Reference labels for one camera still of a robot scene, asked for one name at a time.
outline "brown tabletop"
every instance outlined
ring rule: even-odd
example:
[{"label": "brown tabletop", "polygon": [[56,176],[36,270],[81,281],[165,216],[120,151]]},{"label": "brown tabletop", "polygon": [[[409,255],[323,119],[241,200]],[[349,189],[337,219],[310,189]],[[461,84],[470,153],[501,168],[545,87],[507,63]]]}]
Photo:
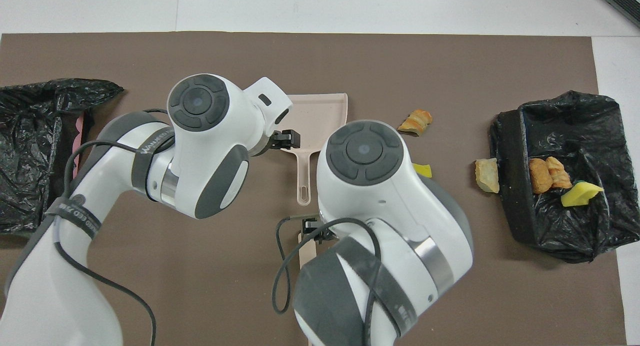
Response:
[{"label": "brown tabletop", "polygon": [[[590,38],[4,34],[0,47],[0,86],[82,77],[124,87],[125,95],[97,112],[92,136],[115,116],[164,107],[177,81],[201,72],[241,88],[266,76],[289,94],[345,92],[348,120],[397,127],[416,108],[432,113],[434,123],[422,137],[403,138],[412,160],[430,164],[433,179],[466,212],[475,259],[397,344],[626,342],[615,254],[565,264],[518,244],[498,196],[480,191],[473,177],[473,161],[489,156],[496,113],[568,90],[598,92]],[[150,303],[157,344],[305,344],[293,313],[272,310],[270,291],[280,264],[275,224],[317,211],[315,179],[311,187],[311,205],[300,207],[294,156],[269,151],[251,159],[235,202],[207,220],[125,193],[89,249],[89,266]],[[284,233],[288,249],[296,228]],[[22,244],[0,237],[2,280]],[[100,288],[118,314],[125,344],[148,343],[144,309]]]}]

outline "dustpan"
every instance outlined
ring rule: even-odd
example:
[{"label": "dustpan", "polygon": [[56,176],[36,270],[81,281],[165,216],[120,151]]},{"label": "dustpan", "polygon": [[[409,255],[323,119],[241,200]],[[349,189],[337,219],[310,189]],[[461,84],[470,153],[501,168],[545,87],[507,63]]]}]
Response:
[{"label": "dustpan", "polygon": [[294,129],[300,133],[300,148],[283,150],[295,154],[297,159],[297,202],[311,203],[311,154],[322,146],[338,128],[347,123],[347,94],[289,95],[291,111],[278,125],[278,130]]}]

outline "gray joint button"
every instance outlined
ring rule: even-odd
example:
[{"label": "gray joint button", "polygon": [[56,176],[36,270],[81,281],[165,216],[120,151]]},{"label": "gray joint button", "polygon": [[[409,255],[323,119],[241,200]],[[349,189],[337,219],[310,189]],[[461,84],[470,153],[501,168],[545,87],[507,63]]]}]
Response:
[{"label": "gray joint button", "polygon": [[396,164],[398,164],[398,157],[394,154],[386,154],[381,161],[366,168],[365,177],[368,180],[384,177],[396,167]]},{"label": "gray joint button", "polygon": [[195,75],[183,79],[169,95],[169,115],[187,131],[215,127],[229,110],[227,87],[218,77]]},{"label": "gray joint button", "polygon": [[359,132],[349,139],[347,143],[347,156],[359,164],[370,164],[380,158],[382,143],[368,136],[368,132]]},{"label": "gray joint button", "polygon": [[358,177],[358,168],[347,161],[342,152],[331,152],[331,154],[329,154],[329,158],[331,158],[331,163],[340,173],[342,173],[343,176],[352,180]]},{"label": "gray joint button", "polygon": [[191,88],[184,95],[184,110],[192,115],[201,115],[211,108],[213,99],[204,88]]},{"label": "gray joint button", "polygon": [[378,184],[393,176],[403,159],[400,136],[374,121],[352,122],[338,129],[326,146],[329,168],[357,186]]},{"label": "gray joint button", "polygon": [[391,131],[388,127],[385,127],[380,123],[373,123],[370,129],[382,137],[387,146],[400,147],[400,140],[398,139],[397,134]]},{"label": "gray joint button", "polygon": [[198,128],[202,126],[202,122],[199,118],[190,117],[182,110],[175,111],[173,117],[175,118],[175,120],[180,122],[180,124],[183,124],[187,127]]}]

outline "black garbage bag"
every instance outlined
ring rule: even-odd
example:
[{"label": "black garbage bag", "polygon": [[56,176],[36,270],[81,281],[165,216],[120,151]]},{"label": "black garbage bag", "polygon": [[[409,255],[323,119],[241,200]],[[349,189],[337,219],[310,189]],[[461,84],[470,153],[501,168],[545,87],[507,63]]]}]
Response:
[{"label": "black garbage bag", "polygon": [[76,121],[123,89],[90,79],[0,88],[0,234],[29,236],[64,188]]},{"label": "black garbage bag", "polygon": [[[500,198],[514,239],[569,263],[640,239],[640,210],[620,107],[569,91],[500,113],[490,129]],[[534,195],[529,159],[560,160],[575,184],[604,189],[588,205],[563,207],[566,189]]]}]

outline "wire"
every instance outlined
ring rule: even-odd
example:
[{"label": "wire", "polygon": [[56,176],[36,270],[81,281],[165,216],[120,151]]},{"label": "wire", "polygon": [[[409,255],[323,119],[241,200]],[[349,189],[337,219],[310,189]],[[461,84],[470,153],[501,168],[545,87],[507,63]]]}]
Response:
[{"label": "wire", "polygon": [[[278,272],[276,273],[275,279],[273,280],[273,288],[271,289],[271,305],[274,311],[276,311],[276,313],[278,314],[283,314],[288,310],[290,306],[291,279],[289,275],[289,263],[291,262],[293,257],[297,255],[297,253],[300,251],[300,248],[302,248],[302,246],[307,244],[309,241],[313,241],[314,237],[316,237],[318,234],[321,234],[322,232],[329,229],[330,227],[334,225],[338,225],[339,223],[355,223],[356,225],[362,227],[371,238],[375,257],[379,261],[382,260],[381,252],[380,252],[380,242],[378,241],[378,237],[373,232],[371,227],[368,226],[363,221],[358,220],[357,218],[350,218],[350,217],[338,218],[336,220],[329,221],[324,225],[318,227],[317,229],[313,230],[313,232],[307,234],[306,237],[304,237],[304,239],[302,239],[302,241],[300,241],[300,243],[298,243],[297,246],[295,246],[295,248],[285,257],[284,251],[282,250],[282,244],[280,241],[280,228],[286,221],[288,221],[288,217],[283,218],[278,223],[278,226],[276,226],[276,242],[278,243],[278,249],[280,251],[280,256],[282,257],[282,264],[279,267]],[[364,327],[362,328],[362,344],[366,344],[366,345],[371,344],[371,316],[373,314],[373,304],[375,302],[375,294],[371,289],[375,287],[375,284],[377,282],[378,271],[380,270],[380,264],[381,262],[377,263],[377,268],[373,272],[370,283],[368,283],[370,285],[369,286],[370,290],[368,292],[368,297],[366,298]],[[284,307],[280,309],[278,307],[278,302],[276,301],[276,292],[278,291],[278,281],[282,276],[282,272],[284,271],[286,271],[286,303]]]},{"label": "wire", "polygon": [[109,278],[106,278],[102,275],[98,275],[98,273],[95,273],[94,271],[91,271],[90,269],[88,269],[85,266],[82,266],[82,264],[80,264],[80,262],[76,261],[73,257],[71,257],[67,251],[64,250],[64,248],[62,248],[62,244],[60,243],[60,226],[57,225],[57,223],[54,225],[55,227],[55,235],[54,235],[54,240],[55,242],[53,243],[53,245],[55,246],[55,250],[57,250],[58,254],[62,256],[62,258],[64,258],[64,260],[70,264],[71,266],[73,266],[73,268],[75,268],[76,270],[94,278],[95,280],[98,280],[108,286],[111,286],[115,289],[118,289],[118,291],[122,291],[124,293],[126,293],[127,295],[131,296],[132,298],[134,298],[136,301],[138,301],[146,310],[146,312],[149,314],[149,318],[151,318],[151,341],[150,341],[150,345],[154,346],[154,344],[156,343],[156,330],[157,330],[157,325],[156,325],[156,316],[154,315],[153,310],[151,310],[151,307],[149,306],[148,303],[146,303],[146,301],[144,301],[144,299],[142,299],[142,297],[138,296],[134,291],[131,291],[130,289],[126,288],[125,286],[122,286],[121,284],[118,284],[112,280],[110,280]]},{"label": "wire", "polygon": [[[69,156],[69,158],[66,160],[66,164],[64,165],[64,192],[62,193],[62,196],[65,198],[69,198],[71,196],[71,177],[73,174],[73,167],[74,167],[74,159],[76,159],[76,157],[81,154],[84,150],[86,150],[87,148],[91,147],[91,146],[112,146],[112,147],[117,147],[117,148],[121,148],[130,152],[137,152],[137,149],[128,145],[124,145],[122,143],[119,142],[115,142],[115,141],[105,141],[105,140],[96,140],[96,141],[89,141],[87,143],[84,143],[82,145],[80,145],[80,147],[78,147],[77,150],[75,150],[71,156]],[[136,301],[138,301],[142,307],[144,307],[144,309],[147,311],[147,313],[149,314],[149,318],[151,318],[151,341],[150,341],[150,346],[154,346],[154,344],[156,343],[156,330],[157,330],[157,326],[156,326],[156,317],[154,316],[153,311],[151,310],[151,307],[149,306],[148,303],[146,303],[146,301],[144,301],[144,299],[142,299],[142,297],[138,296],[137,294],[135,294],[134,291],[131,291],[130,289],[126,288],[125,286],[122,286],[112,280],[109,280],[109,278],[103,277],[101,275],[99,275],[98,273],[95,273],[94,271],[91,271],[89,268],[82,266],[82,264],[80,264],[79,262],[77,262],[73,257],[71,257],[69,254],[67,254],[67,252],[64,250],[64,248],[62,248],[62,244],[60,243],[60,230],[59,230],[59,226],[55,227],[55,232],[56,234],[54,235],[54,246],[55,249],[57,250],[58,254],[61,255],[61,257],[71,266],[73,266],[76,270],[81,271],[82,273],[89,275],[90,277],[93,277],[95,280],[98,280],[108,286],[111,286],[115,289],[118,289],[118,291],[124,292],[127,295],[131,296],[132,298],[134,298]]]},{"label": "wire", "polygon": [[[167,110],[163,109],[163,108],[150,108],[150,109],[144,110],[143,112],[146,112],[146,113],[164,113],[165,115],[169,114],[169,112],[167,112]],[[164,143],[162,143],[162,145],[160,145],[160,147],[158,147],[158,150],[156,150],[156,153],[160,153],[160,152],[166,151],[171,146],[173,146],[174,143],[176,143],[176,139],[174,137],[171,137],[171,138],[167,139]]]},{"label": "wire", "polygon": [[[280,252],[280,257],[283,260],[285,259],[285,255],[284,255],[284,250],[282,249],[282,242],[280,240],[280,228],[282,227],[282,225],[284,225],[287,221],[290,221],[290,220],[291,220],[291,217],[288,217],[288,216],[285,218],[282,218],[278,222],[278,225],[276,226],[276,243],[278,243],[278,250]],[[283,314],[284,312],[286,312],[289,308],[289,303],[291,300],[291,276],[289,274],[288,264],[285,265],[284,270],[286,274],[286,302],[284,303],[283,309],[278,308],[278,304],[275,299],[275,292],[271,294],[271,304],[274,306],[273,309],[276,311],[277,314]]]},{"label": "wire", "polygon": [[137,149],[131,146],[123,145],[122,143],[118,143],[114,141],[103,141],[99,139],[96,141],[89,141],[87,143],[84,143],[83,145],[78,147],[78,149],[75,150],[71,154],[71,156],[69,156],[69,158],[66,160],[66,165],[64,166],[64,191],[62,192],[63,197],[69,198],[69,196],[71,196],[71,176],[74,170],[74,159],[76,159],[76,157],[80,153],[82,153],[84,150],[86,150],[91,146],[112,146],[112,147],[122,148],[124,150],[134,152],[134,153],[137,151]]}]

